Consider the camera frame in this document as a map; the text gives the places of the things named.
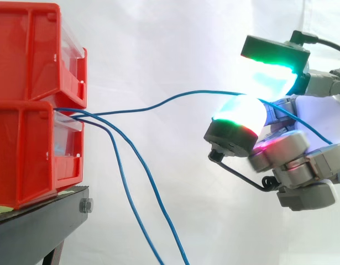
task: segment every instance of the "metal bolt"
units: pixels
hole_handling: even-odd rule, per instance
[[[93,210],[93,199],[84,198],[80,201],[80,212],[84,214],[89,214]]]

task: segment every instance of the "white backdrop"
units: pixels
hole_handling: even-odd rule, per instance
[[[340,43],[340,1],[329,6],[323,0],[57,2],[88,49],[91,112],[146,107],[194,89],[240,90],[239,54],[247,34],[285,41],[294,29],[305,29]],[[338,53],[324,47],[311,51],[311,68],[340,66]],[[207,159],[210,145],[203,136],[226,100],[195,95],[148,113],[108,117],[147,161],[191,264],[340,264],[340,202],[293,213],[280,207],[274,193],[255,190]],[[319,111],[326,113],[323,105]],[[333,115],[340,121],[340,114]],[[309,121],[316,125],[313,117]],[[335,139],[331,124],[318,128]],[[154,245],[166,264],[183,264],[146,174],[117,139]],[[85,145],[82,184],[90,185],[95,208],[65,241],[61,264],[157,264],[128,205],[107,134],[86,126]],[[245,159],[226,163],[260,180]]]

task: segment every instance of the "stacked storage bin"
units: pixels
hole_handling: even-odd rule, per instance
[[[82,181],[86,50],[51,3],[0,2],[0,206],[19,209]]]

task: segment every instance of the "led light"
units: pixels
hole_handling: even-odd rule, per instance
[[[284,65],[272,65],[245,58],[243,93],[270,102],[283,98],[293,87],[297,74]]]
[[[213,120],[229,120],[237,125],[243,125],[257,136],[266,119],[267,112],[263,103],[248,95],[232,97],[213,117]]]

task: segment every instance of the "blue wire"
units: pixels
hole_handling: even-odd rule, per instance
[[[153,253],[155,254],[155,256],[156,256],[156,258],[158,259],[159,263],[160,263],[161,265],[163,265],[164,262],[161,260],[159,254],[158,254],[158,252],[157,252],[157,250],[156,250],[156,248],[154,247],[154,245],[153,245],[153,243],[152,243],[152,241],[151,241],[151,239],[150,239],[150,237],[149,237],[149,235],[148,235],[148,233],[147,233],[147,231],[146,231],[146,229],[145,229],[145,227],[144,227],[144,225],[143,225],[143,222],[142,222],[142,220],[140,219],[140,216],[139,216],[139,214],[138,214],[138,211],[137,211],[137,209],[135,208],[135,205],[134,205],[134,203],[133,203],[133,199],[132,199],[132,196],[130,195],[130,192],[129,192],[129,188],[128,188],[128,185],[127,185],[127,180],[126,180],[126,178],[125,178],[124,171],[123,171],[123,167],[122,167],[121,157],[120,157],[120,155],[119,155],[118,148],[117,148],[117,144],[116,144],[116,141],[115,141],[115,139],[114,139],[114,136],[112,135],[112,133],[110,132],[110,130],[108,130],[106,127],[104,127],[104,126],[102,126],[102,125],[100,125],[100,124],[93,123],[93,122],[91,122],[91,121],[83,120],[83,119],[78,119],[78,120],[79,120],[79,121],[82,121],[82,122],[84,122],[84,123],[88,123],[88,124],[94,125],[94,126],[96,126],[96,127],[99,127],[99,128],[101,128],[101,129],[105,130],[105,131],[108,133],[108,135],[110,136],[110,138],[111,138],[111,140],[112,140],[113,147],[114,147],[114,152],[116,153],[116,158],[117,158],[117,162],[118,162],[119,172],[120,172],[121,177],[122,177],[122,182],[123,182],[124,190],[125,190],[125,193],[126,193],[126,195],[127,195],[127,198],[128,198],[129,204],[130,204],[130,207],[132,208],[132,211],[133,211],[133,213],[134,213],[134,215],[135,215],[135,218],[137,219],[138,224],[139,224],[139,226],[140,226],[140,229],[142,230],[142,232],[143,232],[145,238],[147,239],[147,242],[148,242],[148,244],[149,244],[151,250],[152,250]]]
[[[230,96],[238,96],[238,95],[242,95],[242,93],[237,93],[237,92],[229,92],[229,91],[217,91],[217,90],[194,90],[194,91],[188,91],[188,92],[184,92],[184,93],[180,93],[177,95],[174,95],[158,104],[155,104],[153,106],[147,107],[147,108],[141,108],[141,109],[128,109],[128,110],[118,110],[115,112],[100,112],[100,113],[95,113],[95,115],[101,116],[101,115],[112,115],[112,114],[121,114],[121,113],[134,113],[134,112],[145,112],[147,110],[151,110],[151,109],[155,109],[159,106],[164,105],[165,103],[174,100],[176,98],[180,98],[180,97],[184,97],[187,95],[193,95],[193,94],[222,94],[222,95],[230,95]],[[311,130],[314,134],[316,134],[321,140],[323,140],[324,142],[328,143],[329,145],[333,144],[331,141],[329,141],[328,139],[326,139],[323,135],[321,135],[315,128],[313,128],[310,124],[304,122],[303,120],[301,120],[299,117],[291,114],[290,112],[286,111],[285,109],[282,109],[281,107],[274,105],[271,102],[265,101],[263,99],[259,99],[262,103],[265,103],[269,106],[271,106],[272,108],[275,108],[277,110],[279,110],[280,112],[283,112],[284,114],[286,114],[287,116],[289,116],[291,119],[294,119],[296,121],[298,121],[299,123],[301,123],[302,125],[304,125],[305,127],[307,127],[309,130]],[[84,115],[75,115],[72,116],[73,118],[81,118],[81,117],[85,117]]]
[[[113,124],[111,124],[109,121],[105,120],[105,119],[102,119],[101,117],[97,116],[97,115],[94,115],[92,113],[89,113],[85,110],[80,110],[80,109],[71,109],[71,108],[56,108],[55,110],[59,111],[59,112],[76,112],[76,113],[82,113],[86,116],[89,116],[89,117],[92,117],[96,120],[99,120],[105,124],[107,124],[109,127],[111,127],[113,130],[115,130],[117,133],[120,134],[120,136],[125,139],[125,141],[131,146],[131,148],[133,149],[134,153],[136,154],[136,156],[139,158],[140,160],[140,163],[143,165],[147,175],[148,175],[148,178],[149,178],[149,181],[150,181],[150,184],[153,188],[153,191],[155,193],[155,196],[156,196],[156,199],[158,201],[158,204],[160,206],[160,209],[161,211],[163,212],[163,215],[166,219],[166,221],[168,222],[169,226],[170,226],[170,229],[171,229],[171,232],[175,238],[175,241],[176,241],[176,244],[181,252],[181,255],[182,255],[182,259],[183,261],[185,262],[186,265],[189,265],[189,261],[187,259],[187,256],[186,256],[186,253],[182,247],[182,244],[181,244],[181,241],[177,235],[177,232],[176,232],[176,229],[175,229],[175,226],[173,225],[170,217],[169,217],[169,214],[167,213],[166,209],[165,209],[165,206],[161,200],[161,197],[160,197],[160,194],[159,194],[159,191],[156,187],[156,184],[155,184],[155,181],[153,179],[153,176],[151,175],[151,172],[150,172],[150,169],[148,168],[148,165],[145,163],[144,159],[142,158],[142,156],[140,155],[139,151],[137,150],[137,148],[134,146],[133,142],[121,131],[119,130],[116,126],[114,126]]]

